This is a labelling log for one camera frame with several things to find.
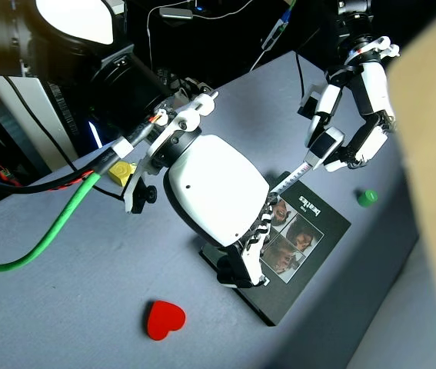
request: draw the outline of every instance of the gray cloth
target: gray cloth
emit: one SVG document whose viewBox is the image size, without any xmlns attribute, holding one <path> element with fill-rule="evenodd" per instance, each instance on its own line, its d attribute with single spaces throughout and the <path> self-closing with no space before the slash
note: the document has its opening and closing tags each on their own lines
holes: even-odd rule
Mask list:
<svg viewBox="0 0 436 369">
<path fill-rule="evenodd" d="M 302 66 L 307 86 L 324 81 L 319 69 Z M 295 57 L 286 54 L 219 88 L 201 127 L 264 175 L 291 171 L 305 156 L 309 123 L 296 114 L 299 86 Z M 350 137 L 363 121 L 344 94 L 332 122 Z M 162 175 L 149 178 L 158 201 L 141 215 L 92 191 L 43 255 L 0 274 L 0 368 L 344 367 L 416 238 L 400 161 L 391 137 L 366 168 L 305 176 L 352 226 L 278 327 L 266 327 L 216 281 L 198 256 L 203 241 L 171 209 Z M 99 185 L 116 188 L 108 178 Z M 368 188 L 380 200 L 361 208 L 354 193 Z M 74 190 L 1 201 L 0 262 L 29 251 Z M 156 299 L 187 313 L 184 328 L 161 342 L 147 337 L 143 321 Z"/>
</svg>

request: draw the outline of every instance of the gray table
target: gray table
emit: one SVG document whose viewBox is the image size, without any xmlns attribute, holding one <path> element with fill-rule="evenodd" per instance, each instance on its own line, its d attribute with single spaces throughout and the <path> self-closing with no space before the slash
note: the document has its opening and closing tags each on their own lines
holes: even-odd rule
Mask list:
<svg viewBox="0 0 436 369">
<path fill-rule="evenodd" d="M 306 85 L 323 79 L 302 65 Z M 267 176 L 296 168 L 308 120 L 296 114 L 294 55 L 219 91 L 205 133 L 220 135 Z M 334 123 L 352 135 L 361 122 L 346 91 Z M 157 203 L 139 216 L 93 191 L 40 258 L 0 274 L 0 368 L 344 367 L 418 236 L 400 157 L 392 137 L 366 168 L 305 177 L 352 226 L 278 327 L 266 327 L 216 281 L 198 256 L 203 241 L 171 209 L 162 176 L 150 180 Z M 116 189 L 108 178 L 100 185 Z M 377 190 L 380 201 L 361 208 L 359 188 Z M 0 262 L 27 252 L 73 191 L 0 202 Z M 143 329 L 155 299 L 188 315 L 184 329 L 160 342 Z"/>
</svg>

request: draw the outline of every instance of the green bottle cap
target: green bottle cap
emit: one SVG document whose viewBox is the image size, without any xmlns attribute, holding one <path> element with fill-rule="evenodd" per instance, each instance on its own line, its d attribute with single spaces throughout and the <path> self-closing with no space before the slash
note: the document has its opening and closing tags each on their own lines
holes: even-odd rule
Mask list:
<svg viewBox="0 0 436 369">
<path fill-rule="evenodd" d="M 376 191 L 367 190 L 363 192 L 358 198 L 358 203 L 364 208 L 372 206 L 378 200 L 378 194 Z"/>
</svg>

